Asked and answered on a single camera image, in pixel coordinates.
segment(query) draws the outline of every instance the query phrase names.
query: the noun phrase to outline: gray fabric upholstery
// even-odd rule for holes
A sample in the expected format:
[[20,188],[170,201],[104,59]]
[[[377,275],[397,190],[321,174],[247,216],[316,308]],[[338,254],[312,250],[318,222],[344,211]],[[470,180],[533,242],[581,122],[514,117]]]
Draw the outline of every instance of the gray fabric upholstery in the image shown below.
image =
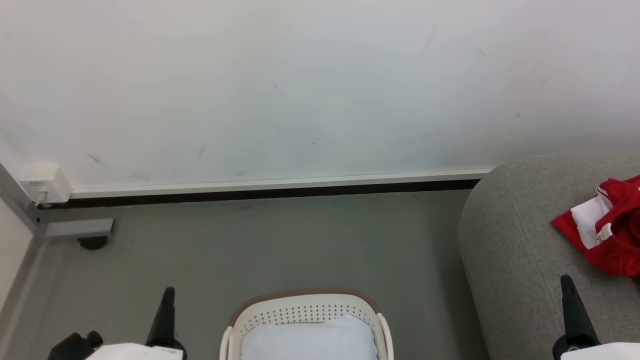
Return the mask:
[[498,167],[474,188],[458,246],[493,360],[552,358],[563,274],[600,341],[640,342],[640,282],[601,273],[550,223],[602,181],[638,174],[640,151],[557,154]]

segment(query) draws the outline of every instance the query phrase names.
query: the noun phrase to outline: gray floor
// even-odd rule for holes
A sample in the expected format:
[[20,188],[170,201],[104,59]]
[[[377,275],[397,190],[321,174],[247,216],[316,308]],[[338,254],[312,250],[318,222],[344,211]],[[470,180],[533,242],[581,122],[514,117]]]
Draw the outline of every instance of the gray floor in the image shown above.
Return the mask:
[[53,243],[11,353],[46,359],[72,332],[144,342],[166,286],[190,359],[216,359],[229,317],[273,291],[344,287],[387,317],[397,359],[487,359],[455,243],[468,191],[163,204],[51,211],[115,217],[88,252]]

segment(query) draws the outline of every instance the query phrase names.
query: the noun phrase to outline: white wall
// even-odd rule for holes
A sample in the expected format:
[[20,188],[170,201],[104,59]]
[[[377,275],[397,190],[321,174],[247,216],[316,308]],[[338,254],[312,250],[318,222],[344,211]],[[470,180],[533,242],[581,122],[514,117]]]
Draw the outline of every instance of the white wall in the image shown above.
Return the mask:
[[78,188],[637,147],[633,0],[4,0],[0,161]]
[[0,199],[0,309],[18,274],[33,233]]

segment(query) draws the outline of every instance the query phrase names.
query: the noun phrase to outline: white laundry basket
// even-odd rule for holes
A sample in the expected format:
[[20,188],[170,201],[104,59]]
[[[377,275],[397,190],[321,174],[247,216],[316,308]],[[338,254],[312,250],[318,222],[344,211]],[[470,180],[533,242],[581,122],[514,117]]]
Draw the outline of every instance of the white laundry basket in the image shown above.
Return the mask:
[[255,297],[238,308],[222,337],[220,360],[241,360],[242,340],[258,325],[325,322],[352,315],[371,328],[379,360],[394,360],[391,332],[379,307],[364,293],[349,289],[309,289]]

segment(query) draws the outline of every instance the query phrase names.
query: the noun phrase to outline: red cloth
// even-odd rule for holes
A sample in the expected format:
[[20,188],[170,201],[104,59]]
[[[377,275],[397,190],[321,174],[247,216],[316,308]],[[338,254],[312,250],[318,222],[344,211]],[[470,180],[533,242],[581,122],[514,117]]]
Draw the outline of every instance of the red cloth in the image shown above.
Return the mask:
[[552,221],[584,257],[609,275],[640,274],[640,175],[629,180],[609,179],[600,184],[612,209],[595,223],[603,242],[587,249],[571,210]]

